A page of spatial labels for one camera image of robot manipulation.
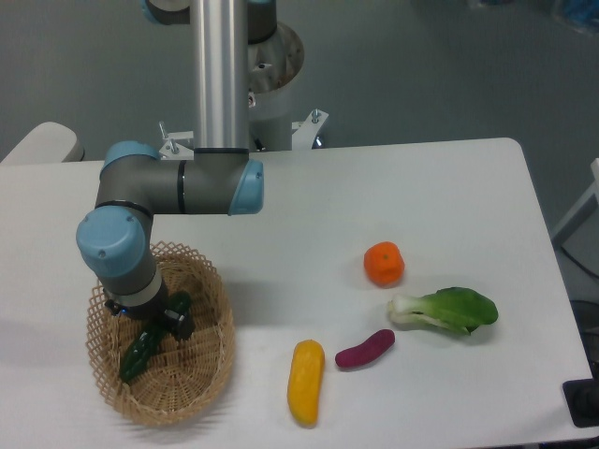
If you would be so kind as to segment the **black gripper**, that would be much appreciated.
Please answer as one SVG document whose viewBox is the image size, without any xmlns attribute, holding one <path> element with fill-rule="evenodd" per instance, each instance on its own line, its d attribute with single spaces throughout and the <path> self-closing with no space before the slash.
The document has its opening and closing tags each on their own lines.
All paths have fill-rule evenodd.
<svg viewBox="0 0 599 449">
<path fill-rule="evenodd" d="M 143 321 L 161 315 L 162 327 L 177 341 L 189 340 L 195 330 L 195 322 L 188 307 L 181 310 L 167 309 L 168 294 L 158 292 L 149 301 L 129 306 L 118 304 L 112 299 L 107 299 L 104 307 L 112 316 L 120 316 L 123 313 L 131 320 Z"/>
</svg>

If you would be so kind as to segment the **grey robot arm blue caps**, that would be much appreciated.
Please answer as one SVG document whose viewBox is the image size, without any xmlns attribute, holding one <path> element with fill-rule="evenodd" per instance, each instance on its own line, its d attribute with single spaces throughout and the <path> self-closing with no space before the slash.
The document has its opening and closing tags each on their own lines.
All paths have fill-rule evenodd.
<svg viewBox="0 0 599 449">
<path fill-rule="evenodd" d="M 107 152 L 95 208 L 80 222 L 76 242 L 108 295 L 107 307 L 135 320 L 156 321 L 178 340 L 194 323 L 168 304 L 150 239 L 157 214 L 255 214 L 264 198 L 263 166 L 249 156 L 248 48 L 277 27 L 272 1 L 146 1 L 164 25 L 193 31 L 197 117 L 193 156 L 167 160 L 153 147 L 123 141 Z"/>
</svg>

